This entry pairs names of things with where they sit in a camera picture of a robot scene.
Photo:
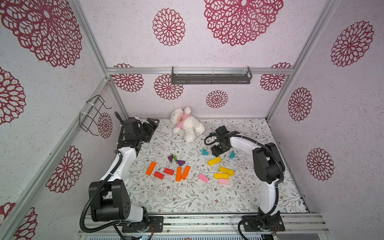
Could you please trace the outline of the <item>teal triangle block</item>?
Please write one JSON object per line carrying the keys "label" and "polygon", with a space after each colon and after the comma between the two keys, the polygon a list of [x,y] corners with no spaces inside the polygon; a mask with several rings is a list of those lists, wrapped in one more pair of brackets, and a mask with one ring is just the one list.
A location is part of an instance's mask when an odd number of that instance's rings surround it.
{"label": "teal triangle block", "polygon": [[236,153],[234,151],[232,151],[230,153],[229,159],[234,159],[235,157],[236,157]]}
{"label": "teal triangle block", "polygon": [[205,149],[202,149],[202,155],[203,155],[203,156],[208,156],[208,155],[209,155],[209,153],[207,152],[207,150],[205,150]]}

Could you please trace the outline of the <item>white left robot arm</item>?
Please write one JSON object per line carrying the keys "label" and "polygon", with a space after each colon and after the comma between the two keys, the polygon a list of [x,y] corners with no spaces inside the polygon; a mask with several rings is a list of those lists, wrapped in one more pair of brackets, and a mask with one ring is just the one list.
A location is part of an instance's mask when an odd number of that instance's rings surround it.
{"label": "white left robot arm", "polygon": [[160,121],[148,118],[141,122],[135,117],[123,120],[119,114],[116,117],[121,130],[115,159],[106,174],[98,182],[90,184],[89,200],[81,213],[79,225],[84,233],[113,227],[123,238],[119,226],[128,226],[137,232],[154,229],[147,209],[131,202],[125,180],[142,144],[150,142]]}

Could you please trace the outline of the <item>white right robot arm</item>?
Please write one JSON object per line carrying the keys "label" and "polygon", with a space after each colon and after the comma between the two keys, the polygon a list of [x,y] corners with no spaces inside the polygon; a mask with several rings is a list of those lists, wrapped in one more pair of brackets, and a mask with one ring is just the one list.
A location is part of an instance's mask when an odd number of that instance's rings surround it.
{"label": "white right robot arm", "polygon": [[284,181],[285,165],[277,146],[273,143],[264,145],[236,131],[222,135],[211,133],[204,139],[204,144],[212,146],[212,153],[216,157],[230,148],[240,149],[253,156],[256,176],[263,182],[262,200],[256,216],[238,223],[241,237],[247,239],[241,230],[241,225],[246,222],[259,223],[259,228],[265,231],[269,226],[278,224],[281,220],[281,212],[277,209],[279,184]]}

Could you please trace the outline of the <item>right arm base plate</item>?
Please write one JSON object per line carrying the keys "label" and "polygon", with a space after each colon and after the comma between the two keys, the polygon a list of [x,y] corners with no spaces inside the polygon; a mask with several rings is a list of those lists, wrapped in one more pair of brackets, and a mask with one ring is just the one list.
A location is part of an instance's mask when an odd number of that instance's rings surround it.
{"label": "right arm base plate", "polygon": [[257,231],[272,231],[272,232],[283,232],[286,230],[283,220],[279,214],[268,216],[266,218],[253,220],[256,216],[243,216],[242,220],[246,220],[243,223],[246,232],[257,232]]}

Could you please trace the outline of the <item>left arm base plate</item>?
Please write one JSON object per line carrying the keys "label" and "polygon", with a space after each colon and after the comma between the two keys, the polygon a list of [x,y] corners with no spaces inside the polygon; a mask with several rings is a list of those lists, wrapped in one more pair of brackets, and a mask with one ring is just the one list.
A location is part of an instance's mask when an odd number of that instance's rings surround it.
{"label": "left arm base plate", "polygon": [[140,223],[132,223],[129,226],[123,226],[123,233],[161,233],[164,226],[163,216],[149,216],[147,220]]}

